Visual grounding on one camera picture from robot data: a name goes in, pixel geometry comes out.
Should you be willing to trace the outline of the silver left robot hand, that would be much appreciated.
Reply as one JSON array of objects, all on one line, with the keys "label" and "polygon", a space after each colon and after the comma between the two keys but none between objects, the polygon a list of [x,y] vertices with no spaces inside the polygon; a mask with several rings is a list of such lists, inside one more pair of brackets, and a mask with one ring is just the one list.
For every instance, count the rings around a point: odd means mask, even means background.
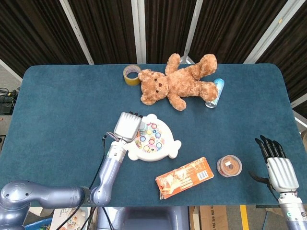
[{"label": "silver left robot hand", "polygon": [[122,112],[114,128],[114,134],[117,138],[131,143],[137,136],[142,118],[132,114]]}]

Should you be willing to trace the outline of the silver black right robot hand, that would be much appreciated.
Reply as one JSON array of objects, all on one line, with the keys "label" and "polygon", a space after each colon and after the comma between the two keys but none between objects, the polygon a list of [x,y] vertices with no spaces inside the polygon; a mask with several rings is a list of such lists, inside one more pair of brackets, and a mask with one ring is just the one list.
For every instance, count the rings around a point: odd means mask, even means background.
[{"label": "silver black right robot hand", "polygon": [[299,188],[299,183],[293,165],[281,144],[263,135],[255,138],[255,141],[261,150],[269,177],[259,177],[252,171],[248,172],[249,175],[256,182],[265,184],[270,190],[278,193],[295,192]]}]

